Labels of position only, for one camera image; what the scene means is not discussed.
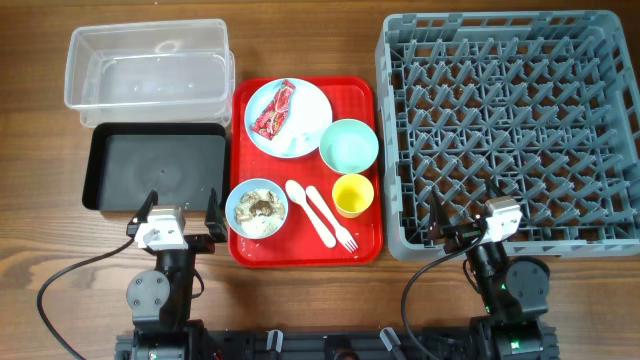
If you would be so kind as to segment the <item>yellow plastic cup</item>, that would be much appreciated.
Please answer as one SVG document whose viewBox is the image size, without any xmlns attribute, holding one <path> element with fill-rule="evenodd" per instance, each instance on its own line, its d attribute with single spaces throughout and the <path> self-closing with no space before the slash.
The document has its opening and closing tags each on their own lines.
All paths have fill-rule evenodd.
<svg viewBox="0 0 640 360">
<path fill-rule="evenodd" d="M 345 218 L 360 216 L 371 206 L 374 196 L 371 181 L 360 174 L 343 175 L 332 188 L 332 199 L 336 210 Z"/>
</svg>

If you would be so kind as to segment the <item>white tissue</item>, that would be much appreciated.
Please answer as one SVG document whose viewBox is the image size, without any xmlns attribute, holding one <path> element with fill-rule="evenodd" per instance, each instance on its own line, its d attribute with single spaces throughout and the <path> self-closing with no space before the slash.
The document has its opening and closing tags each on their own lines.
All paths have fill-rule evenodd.
<svg viewBox="0 0 640 360">
<path fill-rule="evenodd" d="M 298 143 L 304 143 L 309 139 L 308 132 L 296 134 L 279 134 L 274 138 L 274 148 L 279 154 L 289 154 L 294 151 Z"/>
</svg>

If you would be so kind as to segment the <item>cream plastic fork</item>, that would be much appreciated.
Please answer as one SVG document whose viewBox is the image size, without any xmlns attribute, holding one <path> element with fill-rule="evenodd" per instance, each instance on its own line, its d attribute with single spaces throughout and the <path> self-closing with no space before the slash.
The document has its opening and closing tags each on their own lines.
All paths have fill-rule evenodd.
<svg viewBox="0 0 640 360">
<path fill-rule="evenodd" d="M 333 226 L 337 241 L 350 253 L 355 252 L 358 249 L 355 239 L 350 232 L 338 222 L 317 188 L 315 186 L 307 186 L 305 193 L 316 208 Z"/>
</svg>

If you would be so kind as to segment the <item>leftover rice and food scraps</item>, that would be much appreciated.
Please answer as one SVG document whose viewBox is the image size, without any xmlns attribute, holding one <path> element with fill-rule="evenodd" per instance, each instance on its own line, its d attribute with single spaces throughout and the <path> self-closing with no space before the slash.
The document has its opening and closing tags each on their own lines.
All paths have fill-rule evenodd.
<svg viewBox="0 0 640 360">
<path fill-rule="evenodd" d="M 256 189 L 246 192 L 235 208 L 235 220 L 242 232 L 251 238 L 264 238 L 284 223 L 284 203 L 272 191 Z"/>
</svg>

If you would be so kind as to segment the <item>cream plastic spoon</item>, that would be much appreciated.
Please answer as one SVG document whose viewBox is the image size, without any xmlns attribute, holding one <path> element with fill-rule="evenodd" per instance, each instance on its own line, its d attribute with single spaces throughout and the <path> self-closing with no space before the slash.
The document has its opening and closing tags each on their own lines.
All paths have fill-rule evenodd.
<svg viewBox="0 0 640 360">
<path fill-rule="evenodd" d="M 326 225 L 311 209 L 310 205 L 307 202 L 306 192 L 302 188 L 302 186 L 294 180 L 287 180 L 285 183 L 285 192 L 292 202 L 299 205 L 303 209 L 324 245 L 327 248 L 334 248 L 337 244 L 337 240 L 331 234 Z"/>
</svg>

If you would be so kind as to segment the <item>red snack wrapper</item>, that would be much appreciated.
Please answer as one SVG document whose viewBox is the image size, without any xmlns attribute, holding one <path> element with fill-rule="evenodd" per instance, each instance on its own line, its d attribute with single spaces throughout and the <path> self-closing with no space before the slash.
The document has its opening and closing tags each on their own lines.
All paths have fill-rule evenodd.
<svg viewBox="0 0 640 360">
<path fill-rule="evenodd" d="M 271 102 L 252 125 L 251 130 L 268 140 L 272 140 L 287 120 L 291 98 L 295 90 L 296 86 L 291 81 L 283 80 Z"/>
</svg>

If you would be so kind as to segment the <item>clear plastic waste bin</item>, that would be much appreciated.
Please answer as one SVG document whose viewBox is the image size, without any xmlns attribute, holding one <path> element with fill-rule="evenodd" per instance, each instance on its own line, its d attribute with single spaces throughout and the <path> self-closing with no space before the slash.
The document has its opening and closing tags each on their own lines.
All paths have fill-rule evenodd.
<svg viewBox="0 0 640 360">
<path fill-rule="evenodd" d="M 235 59 L 221 19 L 87 26 L 71 36 L 64 103 L 88 128 L 232 117 Z"/>
</svg>

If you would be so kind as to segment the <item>mint green bowl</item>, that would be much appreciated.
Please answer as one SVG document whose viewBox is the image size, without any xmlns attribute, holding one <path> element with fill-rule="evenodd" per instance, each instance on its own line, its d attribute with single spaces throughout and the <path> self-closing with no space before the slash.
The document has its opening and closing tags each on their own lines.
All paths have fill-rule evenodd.
<svg viewBox="0 0 640 360">
<path fill-rule="evenodd" d="M 378 138 L 365 122 L 341 119 L 322 134 L 319 153 L 324 163 L 336 173 L 362 173 L 378 157 Z"/>
</svg>

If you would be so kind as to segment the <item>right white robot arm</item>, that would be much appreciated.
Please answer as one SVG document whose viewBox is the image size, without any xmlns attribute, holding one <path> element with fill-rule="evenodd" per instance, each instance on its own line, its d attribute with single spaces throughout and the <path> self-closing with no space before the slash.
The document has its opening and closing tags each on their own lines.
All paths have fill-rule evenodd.
<svg viewBox="0 0 640 360">
<path fill-rule="evenodd" d="M 510 258 L 505 241 L 519 229 L 519 203 L 491 185 L 485 212 L 454 225 L 435 190 L 430 193 L 427 238 L 442 239 L 444 251 L 463 255 L 487 315 L 470 322 L 474 352 L 481 359 L 547 359 L 540 317 L 548 312 L 550 270 L 541 260 Z"/>
</svg>

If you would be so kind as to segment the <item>small light blue bowl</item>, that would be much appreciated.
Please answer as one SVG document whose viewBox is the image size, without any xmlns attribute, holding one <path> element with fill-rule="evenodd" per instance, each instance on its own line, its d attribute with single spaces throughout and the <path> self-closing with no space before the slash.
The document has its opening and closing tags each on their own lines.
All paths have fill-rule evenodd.
<svg viewBox="0 0 640 360">
<path fill-rule="evenodd" d="M 240 198 L 242 197 L 243 194 L 256 189 L 267 189 L 269 191 L 274 192 L 279 197 L 280 201 L 284 203 L 284 206 L 285 206 L 286 215 L 285 215 L 284 223 L 288 216 L 288 200 L 284 191 L 279 185 L 277 185 L 276 183 L 270 180 L 262 179 L 262 178 L 249 179 L 240 183 L 229 194 L 228 199 L 226 201 L 226 205 L 225 205 L 225 213 L 226 213 L 227 222 L 229 223 L 229 226 L 231 227 L 231 229 L 239 236 L 247 239 L 251 239 L 251 240 L 261 240 L 261 239 L 270 237 L 274 235 L 277 231 L 279 231 L 281 227 L 284 225 L 283 223 L 283 225 L 276 232 L 264 238 L 251 238 L 242 232 L 240 226 L 235 220 L 235 208 L 238 205 Z"/>
</svg>

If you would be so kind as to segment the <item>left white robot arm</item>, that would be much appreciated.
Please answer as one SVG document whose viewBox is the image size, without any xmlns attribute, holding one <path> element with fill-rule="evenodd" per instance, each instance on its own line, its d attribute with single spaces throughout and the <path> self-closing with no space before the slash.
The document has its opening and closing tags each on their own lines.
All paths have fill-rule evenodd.
<svg viewBox="0 0 640 360">
<path fill-rule="evenodd" d="M 160 206 L 151 191 L 127 224 L 126 234 L 156 258 L 155 267 L 137 274 L 129 283 L 126 300 L 132 310 L 134 332 L 119 338 L 117 359 L 221 359 L 221 348 L 201 320 L 190 318 L 193 282 L 201 281 L 196 256 L 214 253 L 227 240 L 227 229 L 217 194 L 207 204 L 205 234 L 184 233 L 185 218 L 179 206 Z"/>
</svg>

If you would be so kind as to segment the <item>red plastic serving tray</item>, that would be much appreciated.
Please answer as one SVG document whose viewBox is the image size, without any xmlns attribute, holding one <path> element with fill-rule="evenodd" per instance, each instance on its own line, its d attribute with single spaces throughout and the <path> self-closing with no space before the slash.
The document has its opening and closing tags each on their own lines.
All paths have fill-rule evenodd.
<svg viewBox="0 0 640 360">
<path fill-rule="evenodd" d="M 287 180 L 307 187 L 313 185 L 326 202 L 338 180 L 322 160 L 318 148 L 298 158 L 277 158 L 259 150 L 249 139 L 243 125 L 244 106 L 261 85 L 276 79 L 252 79 L 243 82 L 234 92 L 231 121 L 230 187 L 254 178 L 270 180 L 281 188 Z M 355 76 L 307 77 L 308 81 L 327 96 L 333 121 L 357 119 L 375 128 L 374 101 L 371 87 Z M 229 233 L 228 248 L 235 261 L 251 268 L 306 266 L 352 266 L 373 261 L 384 244 L 382 204 L 375 197 L 360 216 L 339 223 L 353 235 L 358 249 L 349 253 L 343 246 L 327 248 L 321 241 L 302 208 L 290 204 L 283 227 L 264 240 L 251 240 Z"/>
</svg>

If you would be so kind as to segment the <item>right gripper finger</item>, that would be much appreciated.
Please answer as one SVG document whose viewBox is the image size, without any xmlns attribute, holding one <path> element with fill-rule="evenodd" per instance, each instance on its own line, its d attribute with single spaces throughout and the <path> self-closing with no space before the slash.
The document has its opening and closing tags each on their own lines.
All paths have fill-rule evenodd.
<svg viewBox="0 0 640 360">
<path fill-rule="evenodd" d="M 490 199 L 497 199 L 506 196 L 506 193 L 494 184 L 491 179 L 485 180 L 485 186 Z"/>
<path fill-rule="evenodd" d="M 437 191 L 431 190 L 427 239 L 436 240 L 446 235 L 450 221 L 439 199 Z"/>
</svg>

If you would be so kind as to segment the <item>black plastic waste tray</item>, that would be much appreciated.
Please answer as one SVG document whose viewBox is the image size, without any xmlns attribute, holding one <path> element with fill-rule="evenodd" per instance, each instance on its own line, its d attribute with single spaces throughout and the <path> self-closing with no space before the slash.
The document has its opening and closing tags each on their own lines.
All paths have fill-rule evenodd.
<svg viewBox="0 0 640 360">
<path fill-rule="evenodd" d="M 151 191 L 160 205 L 206 211 L 229 194 L 230 144 L 218 123 L 103 123 L 92 134 L 82 204 L 136 211 Z"/>
</svg>

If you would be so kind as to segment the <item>grey plastic dishwasher rack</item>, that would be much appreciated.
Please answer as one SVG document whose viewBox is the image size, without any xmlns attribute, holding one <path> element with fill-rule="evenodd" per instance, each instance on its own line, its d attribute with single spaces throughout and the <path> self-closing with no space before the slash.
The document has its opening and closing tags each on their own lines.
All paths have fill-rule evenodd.
<svg viewBox="0 0 640 360">
<path fill-rule="evenodd" d="M 498 188 L 523 214 L 513 255 L 639 251 L 639 87 L 605 10 L 388 16 L 375 51 L 386 239 L 428 262 L 429 196 L 453 223 Z"/>
</svg>

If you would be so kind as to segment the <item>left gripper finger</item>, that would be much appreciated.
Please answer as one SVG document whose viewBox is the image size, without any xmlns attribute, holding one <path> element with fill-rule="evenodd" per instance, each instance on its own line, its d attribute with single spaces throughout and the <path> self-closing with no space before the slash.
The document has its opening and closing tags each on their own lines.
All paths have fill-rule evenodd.
<svg viewBox="0 0 640 360">
<path fill-rule="evenodd" d="M 136 225 L 147 222 L 147 217 L 153 207 L 158 203 L 158 194 L 155 190 L 151 190 L 146 200 L 142 204 L 142 206 L 135 213 L 131 221 L 130 225 Z"/>
<path fill-rule="evenodd" d="M 228 230 L 225 217 L 220 210 L 217 193 L 214 188 L 211 189 L 209 195 L 204 223 L 214 243 L 227 241 Z"/>
</svg>

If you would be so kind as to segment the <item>light blue round plate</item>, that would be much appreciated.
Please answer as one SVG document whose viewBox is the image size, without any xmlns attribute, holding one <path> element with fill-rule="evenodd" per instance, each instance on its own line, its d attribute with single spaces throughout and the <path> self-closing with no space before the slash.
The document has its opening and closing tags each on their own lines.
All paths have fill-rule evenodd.
<svg viewBox="0 0 640 360">
<path fill-rule="evenodd" d="M 291 98 L 289 115 L 277 134 L 296 134 L 308 132 L 309 139 L 298 143 L 289 154 L 279 154 L 274 148 L 274 138 L 268 140 L 251 130 L 252 125 L 271 102 L 283 80 L 291 81 L 296 90 Z M 332 107 L 327 96 L 316 85 L 296 78 L 281 78 L 261 85 L 244 106 L 243 125 L 251 142 L 267 155 L 289 159 L 298 158 L 315 151 L 320 144 L 324 131 L 333 121 Z"/>
</svg>

